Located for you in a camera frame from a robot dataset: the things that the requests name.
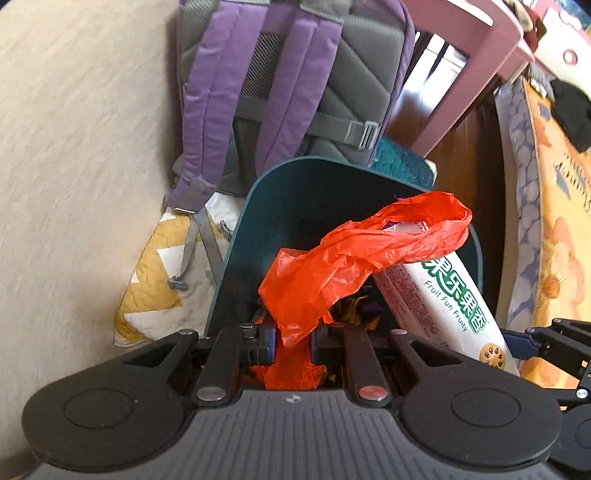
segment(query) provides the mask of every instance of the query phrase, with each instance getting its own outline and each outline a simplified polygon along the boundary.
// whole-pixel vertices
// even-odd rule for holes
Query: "pink chair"
[[[495,75],[513,80],[511,77],[517,76],[533,55],[522,39],[523,30],[517,19],[502,0],[471,0],[469,4],[463,0],[405,0],[405,3],[417,30],[437,34],[469,56],[411,147],[425,157]],[[485,21],[473,14],[474,7],[485,14]]]

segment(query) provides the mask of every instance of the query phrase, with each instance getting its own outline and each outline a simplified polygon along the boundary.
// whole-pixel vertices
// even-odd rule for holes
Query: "strap adjuster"
[[[361,142],[359,142],[359,146],[357,147],[361,151],[372,149],[379,135],[379,123],[368,120],[364,123],[364,126],[365,129],[361,136]]]

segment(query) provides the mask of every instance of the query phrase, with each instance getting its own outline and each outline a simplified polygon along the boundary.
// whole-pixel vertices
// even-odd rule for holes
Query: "cookie image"
[[[491,367],[505,369],[505,352],[495,343],[487,343],[482,347],[478,360]]]

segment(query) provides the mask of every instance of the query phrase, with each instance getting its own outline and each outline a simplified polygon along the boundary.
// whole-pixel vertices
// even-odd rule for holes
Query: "dark green bin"
[[[396,198],[424,190],[378,173],[316,157],[296,158],[253,185],[226,255],[206,334],[248,322],[259,307],[258,287],[280,248],[310,250],[347,220],[363,220]],[[474,230],[458,250],[482,291],[482,253]]]

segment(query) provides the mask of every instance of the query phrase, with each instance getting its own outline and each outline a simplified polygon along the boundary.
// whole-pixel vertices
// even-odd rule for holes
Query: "black round pad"
[[[473,388],[452,398],[455,416],[475,427],[504,427],[515,420],[520,411],[513,395],[493,388]]]
[[[41,461],[74,471],[136,465],[168,448],[182,432],[182,399],[150,368],[89,371],[37,392],[22,428]]]
[[[550,458],[576,470],[591,470],[591,404],[564,414],[562,432]]]
[[[402,421],[424,448],[478,468],[511,468],[548,455],[561,413],[542,388],[480,362],[430,368],[408,393]]]
[[[64,406],[64,414],[74,425],[84,429],[108,429],[132,414],[133,403],[123,392],[98,388],[72,397]]]

